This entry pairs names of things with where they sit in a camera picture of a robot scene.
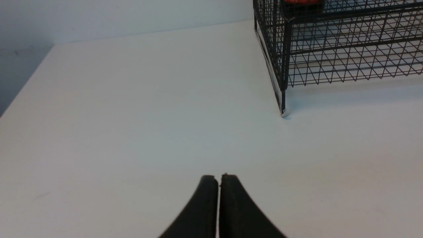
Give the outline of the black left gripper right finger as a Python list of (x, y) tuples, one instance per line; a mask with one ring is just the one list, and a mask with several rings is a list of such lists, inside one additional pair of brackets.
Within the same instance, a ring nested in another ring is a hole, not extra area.
[(236, 175), (223, 174), (220, 185), (221, 238), (285, 238), (251, 199)]

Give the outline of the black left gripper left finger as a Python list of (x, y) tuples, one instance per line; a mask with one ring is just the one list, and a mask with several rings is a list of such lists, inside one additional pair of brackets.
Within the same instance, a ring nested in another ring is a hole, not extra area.
[(203, 175), (189, 202), (160, 237), (216, 237), (218, 191), (215, 177)]

